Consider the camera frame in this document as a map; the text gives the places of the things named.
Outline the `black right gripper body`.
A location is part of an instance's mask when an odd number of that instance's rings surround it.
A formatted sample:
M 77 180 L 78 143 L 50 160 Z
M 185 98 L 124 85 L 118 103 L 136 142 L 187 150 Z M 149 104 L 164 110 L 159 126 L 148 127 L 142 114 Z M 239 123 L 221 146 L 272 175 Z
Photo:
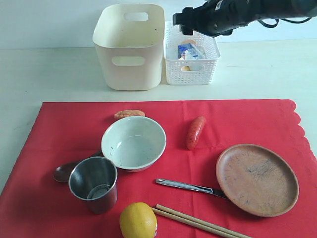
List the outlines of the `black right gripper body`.
M 231 35 L 239 27 L 247 26 L 258 17 L 256 0 L 210 0 L 194 9 L 192 29 L 217 37 Z

